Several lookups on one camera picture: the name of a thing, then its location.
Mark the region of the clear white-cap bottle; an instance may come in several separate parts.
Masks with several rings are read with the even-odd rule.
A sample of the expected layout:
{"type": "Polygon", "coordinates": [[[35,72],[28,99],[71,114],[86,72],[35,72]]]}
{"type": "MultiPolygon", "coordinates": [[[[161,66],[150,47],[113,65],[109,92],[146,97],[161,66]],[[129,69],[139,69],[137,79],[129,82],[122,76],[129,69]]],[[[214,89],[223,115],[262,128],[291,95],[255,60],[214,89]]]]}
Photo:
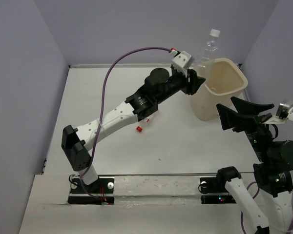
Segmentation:
{"type": "Polygon", "coordinates": [[[195,61],[193,68],[199,77],[208,79],[211,68],[214,64],[215,54],[218,50],[218,39],[220,30],[211,29],[208,40],[203,48],[200,57],[195,61]]]}

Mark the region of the red-cap labelled bottle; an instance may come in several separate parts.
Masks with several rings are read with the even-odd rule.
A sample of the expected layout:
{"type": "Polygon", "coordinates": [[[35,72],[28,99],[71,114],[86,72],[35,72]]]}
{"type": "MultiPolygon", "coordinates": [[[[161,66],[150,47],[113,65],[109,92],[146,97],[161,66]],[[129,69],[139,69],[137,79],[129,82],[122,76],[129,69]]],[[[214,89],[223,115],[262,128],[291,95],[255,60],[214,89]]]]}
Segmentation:
{"type": "Polygon", "coordinates": [[[136,127],[136,131],[138,133],[142,133],[143,130],[145,130],[152,123],[153,119],[154,119],[154,117],[150,116],[150,117],[147,117],[147,118],[143,119],[142,121],[140,121],[138,126],[136,127]]]}

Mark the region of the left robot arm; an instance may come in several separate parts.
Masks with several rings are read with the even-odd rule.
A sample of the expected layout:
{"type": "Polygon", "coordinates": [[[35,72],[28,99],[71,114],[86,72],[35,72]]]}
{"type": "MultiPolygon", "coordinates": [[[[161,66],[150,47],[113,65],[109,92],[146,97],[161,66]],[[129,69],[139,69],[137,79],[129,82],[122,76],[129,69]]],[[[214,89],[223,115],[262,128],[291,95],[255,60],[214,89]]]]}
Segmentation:
{"type": "Polygon", "coordinates": [[[145,78],[144,84],[119,106],[100,114],[99,118],[74,128],[67,125],[63,129],[61,147],[73,171],[80,176],[80,186],[88,194],[101,190],[100,177],[92,164],[96,144],[114,132],[128,125],[140,122],[158,111],[158,106],[172,95],[182,91],[194,95],[205,78],[197,75],[193,69],[185,73],[172,68],[155,68],[145,78]]]}

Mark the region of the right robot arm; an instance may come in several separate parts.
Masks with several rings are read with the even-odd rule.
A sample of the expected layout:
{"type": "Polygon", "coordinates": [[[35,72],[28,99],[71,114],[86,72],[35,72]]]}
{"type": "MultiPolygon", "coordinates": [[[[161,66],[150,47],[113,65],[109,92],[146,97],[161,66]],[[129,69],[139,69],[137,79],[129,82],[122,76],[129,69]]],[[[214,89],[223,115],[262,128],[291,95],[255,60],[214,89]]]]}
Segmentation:
{"type": "Polygon", "coordinates": [[[268,113],[273,104],[255,104],[231,97],[234,110],[223,104],[216,108],[223,130],[244,132],[259,163],[253,174],[266,207],[264,214],[243,184],[238,170],[231,166],[219,169],[215,186],[228,191],[244,217],[251,223],[254,234],[290,234],[293,232],[292,192],[293,141],[277,141],[269,126],[278,132],[278,125],[293,121],[293,102],[283,101],[275,115],[268,113]]]}

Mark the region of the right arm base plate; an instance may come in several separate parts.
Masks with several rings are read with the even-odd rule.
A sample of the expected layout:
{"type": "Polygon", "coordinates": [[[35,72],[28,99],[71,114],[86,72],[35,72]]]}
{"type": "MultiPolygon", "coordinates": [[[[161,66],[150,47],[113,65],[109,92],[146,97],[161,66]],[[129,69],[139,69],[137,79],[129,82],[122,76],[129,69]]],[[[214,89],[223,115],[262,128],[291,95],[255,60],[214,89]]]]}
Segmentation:
{"type": "Polygon", "coordinates": [[[215,176],[201,177],[198,185],[201,194],[201,203],[208,204],[235,204],[233,196],[221,185],[215,176]]]}

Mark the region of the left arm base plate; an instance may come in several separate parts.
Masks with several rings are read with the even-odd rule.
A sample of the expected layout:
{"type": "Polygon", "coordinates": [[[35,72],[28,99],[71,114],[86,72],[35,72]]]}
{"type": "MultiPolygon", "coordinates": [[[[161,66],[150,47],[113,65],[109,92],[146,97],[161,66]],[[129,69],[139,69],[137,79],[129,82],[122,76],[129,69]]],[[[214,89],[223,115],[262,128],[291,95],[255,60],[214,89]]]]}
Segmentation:
{"type": "Polygon", "coordinates": [[[101,176],[91,185],[82,185],[79,175],[68,177],[70,190],[67,202],[71,205],[113,205],[115,177],[101,176]]]}

